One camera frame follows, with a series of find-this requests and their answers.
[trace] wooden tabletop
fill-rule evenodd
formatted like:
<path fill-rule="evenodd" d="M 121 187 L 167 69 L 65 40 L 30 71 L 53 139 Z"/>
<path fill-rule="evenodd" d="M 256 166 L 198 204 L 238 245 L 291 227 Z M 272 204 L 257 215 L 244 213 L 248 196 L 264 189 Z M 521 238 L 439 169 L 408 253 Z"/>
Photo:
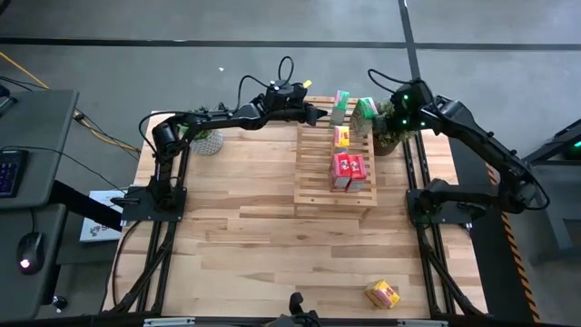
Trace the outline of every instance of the wooden tabletop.
<path fill-rule="evenodd" d="M 159 115 L 149 122 L 150 137 L 162 119 Z M 404 203 L 408 180 L 401 145 L 389 156 L 376 157 L 379 205 L 360 221 L 360 213 L 345 211 L 294 215 L 296 123 L 222 132 L 225 141 L 218 154 L 190 158 L 187 214 L 173 246 L 163 314 L 275 317 L 288 313 L 291 294 L 301 292 L 303 308 L 321 317 L 428 317 L 418 240 Z M 423 137 L 432 178 L 455 183 L 447 138 L 432 132 Z M 417 161 L 413 141 L 411 147 Z M 136 184 L 146 185 L 153 173 L 151 154 L 145 145 Z M 122 251 L 120 298 L 143 270 L 151 229 L 152 223 L 142 223 Z M 442 225 L 441 232 L 450 273 L 485 312 L 468 234 L 455 225 Z M 375 308 L 363 295 L 365 286 L 379 279 L 401 297 L 391 310 Z M 435 283 L 443 308 L 438 278 Z M 112 307 L 108 287 L 105 310 Z"/>

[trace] gray floor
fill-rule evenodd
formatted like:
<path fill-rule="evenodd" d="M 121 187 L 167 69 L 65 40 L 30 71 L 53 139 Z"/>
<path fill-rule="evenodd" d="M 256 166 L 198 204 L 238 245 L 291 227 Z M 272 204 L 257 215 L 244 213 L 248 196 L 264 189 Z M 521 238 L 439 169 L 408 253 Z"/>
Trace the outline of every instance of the gray floor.
<path fill-rule="evenodd" d="M 579 44 L 581 1 L 408 0 L 416 42 L 470 44 Z M 0 16 L 1 35 L 112 37 L 218 41 L 405 40 L 398 0 L 17 0 Z M 280 58 L 291 55 L 295 77 L 311 79 L 310 94 L 384 97 L 368 68 L 409 78 L 404 49 L 346 48 L 129 48 L 0 45 L 3 51 L 53 88 L 76 88 L 79 108 L 104 130 L 139 145 L 137 122 L 152 110 L 235 103 L 244 74 L 268 81 Z M 419 50 L 422 77 L 438 93 L 462 100 L 477 121 L 510 148 L 527 154 L 579 118 L 581 52 Z M 0 74 L 28 80 L 0 60 Z M 261 89 L 244 86 L 248 99 Z M 133 180 L 136 162 L 74 124 L 65 151 L 120 185 Z M 63 161 L 59 178 L 82 192 L 107 189 L 83 168 Z M 540 216 L 510 218 L 523 257 L 550 248 Z M 97 312 L 111 264 L 112 247 L 81 249 L 80 224 L 69 223 L 58 290 L 74 304 L 63 314 Z M 544 322 L 579 324 L 578 263 L 527 265 Z M 54 315 L 49 309 L 40 316 Z"/>

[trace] slatted wooden rack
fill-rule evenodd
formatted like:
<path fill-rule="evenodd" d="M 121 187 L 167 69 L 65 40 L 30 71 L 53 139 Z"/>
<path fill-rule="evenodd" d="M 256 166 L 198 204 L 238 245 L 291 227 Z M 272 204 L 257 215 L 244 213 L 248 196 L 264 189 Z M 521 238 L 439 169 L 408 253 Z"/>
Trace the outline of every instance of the slatted wooden rack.
<path fill-rule="evenodd" d="M 305 99 L 319 109 L 332 109 L 332 97 L 312 96 Z M 343 125 L 349 126 L 352 109 L 357 99 L 350 99 L 349 109 Z M 295 212 L 302 206 L 332 206 L 333 210 L 363 209 L 365 218 L 371 208 L 377 207 L 378 196 L 375 181 L 375 159 L 372 135 L 350 136 L 350 154 L 362 154 L 365 159 L 368 180 L 358 193 L 332 193 L 329 188 L 331 140 L 333 130 L 329 128 L 330 117 L 317 122 L 317 126 L 299 124 L 297 132 L 297 159 L 295 172 Z"/>

